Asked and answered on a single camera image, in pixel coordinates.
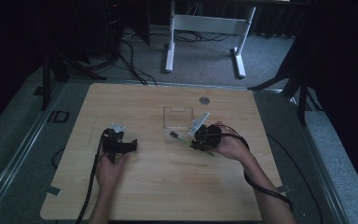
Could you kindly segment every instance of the human hand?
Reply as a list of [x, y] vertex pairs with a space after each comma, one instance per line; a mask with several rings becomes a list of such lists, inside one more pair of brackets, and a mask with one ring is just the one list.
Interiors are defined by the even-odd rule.
[[95, 176], [97, 177], [100, 191], [112, 193], [127, 161], [128, 153], [123, 154], [115, 163], [112, 163], [108, 158], [108, 154], [103, 152], [103, 147], [101, 147], [99, 156]]
[[[217, 121], [214, 125], [220, 127], [222, 133], [236, 135], [233, 130], [226, 128], [221, 121]], [[227, 135], [222, 136], [220, 144], [212, 151], [217, 152], [226, 158], [240, 162], [244, 162], [247, 158], [253, 157], [249, 149], [240, 139]]]

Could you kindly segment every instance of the white stand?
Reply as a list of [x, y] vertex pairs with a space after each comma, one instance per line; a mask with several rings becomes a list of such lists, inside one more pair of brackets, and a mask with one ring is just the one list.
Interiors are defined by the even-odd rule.
[[245, 68], [241, 53], [245, 44], [246, 36], [252, 24], [252, 18], [255, 14], [255, 7], [250, 7], [246, 20], [234, 20], [215, 17], [200, 17], [175, 14], [175, 1], [171, 1], [170, 18], [170, 44], [168, 46], [167, 63], [165, 70], [171, 72], [173, 68], [173, 54], [175, 50], [174, 31], [188, 30], [206, 33], [241, 35], [240, 44], [234, 48], [234, 57], [237, 64], [239, 77], [246, 77]]

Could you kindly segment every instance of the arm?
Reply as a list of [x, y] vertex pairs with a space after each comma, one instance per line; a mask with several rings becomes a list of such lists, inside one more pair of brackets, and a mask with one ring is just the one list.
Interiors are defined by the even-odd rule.
[[120, 159], [113, 164], [107, 155], [104, 155], [98, 162], [95, 175], [99, 184], [99, 192], [97, 202], [89, 217], [90, 224], [108, 222], [112, 197], [127, 157], [127, 154], [123, 154]]
[[[219, 121], [215, 125], [223, 125], [223, 123]], [[234, 132], [227, 128], [221, 127], [221, 129], [222, 133], [234, 134]], [[258, 186], [278, 192], [260, 167], [256, 158], [239, 139], [231, 136], [222, 136], [221, 143], [214, 151], [229, 159], [239, 161], [244, 172]], [[254, 191], [261, 217], [265, 223], [296, 223], [292, 212], [285, 202], [257, 189], [254, 189]]]

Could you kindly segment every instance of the wooden table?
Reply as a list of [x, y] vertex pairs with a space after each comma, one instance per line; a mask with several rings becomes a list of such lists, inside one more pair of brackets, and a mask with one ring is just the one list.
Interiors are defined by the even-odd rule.
[[[208, 97], [203, 105], [200, 97]], [[248, 141], [262, 168], [279, 187], [282, 183], [249, 91], [218, 88], [92, 84], [57, 173], [51, 183], [61, 190], [48, 194], [44, 219], [76, 219], [86, 197], [90, 171], [104, 129], [111, 122], [127, 126], [124, 142], [138, 139], [112, 202], [116, 220], [260, 220], [253, 189], [237, 161], [170, 141], [163, 130], [163, 107], [188, 106], [194, 118], [205, 112], [206, 125], [222, 120]], [[84, 219], [98, 193], [93, 192]]]

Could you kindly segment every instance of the small round object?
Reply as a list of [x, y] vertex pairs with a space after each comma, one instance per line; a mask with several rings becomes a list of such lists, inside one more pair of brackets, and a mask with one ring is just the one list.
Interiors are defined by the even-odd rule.
[[206, 96], [202, 96], [200, 97], [200, 103], [202, 103], [203, 105], [208, 105], [211, 102], [211, 100], [206, 97]]

